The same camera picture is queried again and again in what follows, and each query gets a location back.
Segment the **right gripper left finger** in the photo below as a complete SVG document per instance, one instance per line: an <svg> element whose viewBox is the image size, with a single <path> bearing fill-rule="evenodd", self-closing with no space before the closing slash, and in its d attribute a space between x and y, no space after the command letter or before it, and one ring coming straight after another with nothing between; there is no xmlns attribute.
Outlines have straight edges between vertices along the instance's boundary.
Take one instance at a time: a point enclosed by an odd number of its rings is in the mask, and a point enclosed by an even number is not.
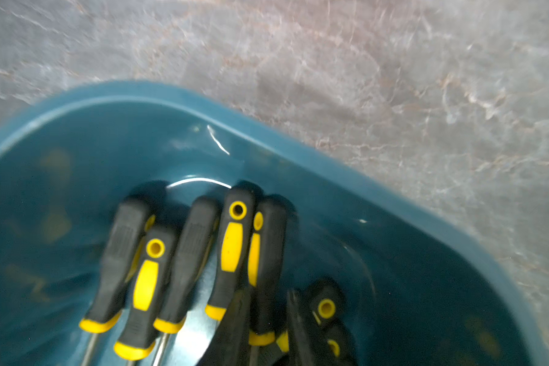
<svg viewBox="0 0 549 366"><path fill-rule="evenodd" d="M237 290L210 345L197 366L237 366L249 363L249 325L252 289Z"/></svg>

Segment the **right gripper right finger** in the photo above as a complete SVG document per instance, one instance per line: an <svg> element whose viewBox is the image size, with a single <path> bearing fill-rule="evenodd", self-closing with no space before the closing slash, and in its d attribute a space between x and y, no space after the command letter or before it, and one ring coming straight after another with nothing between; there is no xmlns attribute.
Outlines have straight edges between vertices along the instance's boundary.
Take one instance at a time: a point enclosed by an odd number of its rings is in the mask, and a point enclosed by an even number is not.
<svg viewBox="0 0 549 366"><path fill-rule="evenodd" d="M286 307L289 365L336 365L336 357L299 290L287 292Z"/></svg>

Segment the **teal plastic storage box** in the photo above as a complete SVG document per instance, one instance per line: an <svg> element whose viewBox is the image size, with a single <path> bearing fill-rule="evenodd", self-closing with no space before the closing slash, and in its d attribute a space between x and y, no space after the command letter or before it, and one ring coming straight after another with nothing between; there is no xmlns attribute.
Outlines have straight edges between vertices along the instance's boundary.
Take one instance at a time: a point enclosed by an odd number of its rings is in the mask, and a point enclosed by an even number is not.
<svg viewBox="0 0 549 366"><path fill-rule="evenodd" d="M182 88L0 127L0 365L547 365L469 236Z"/></svg>

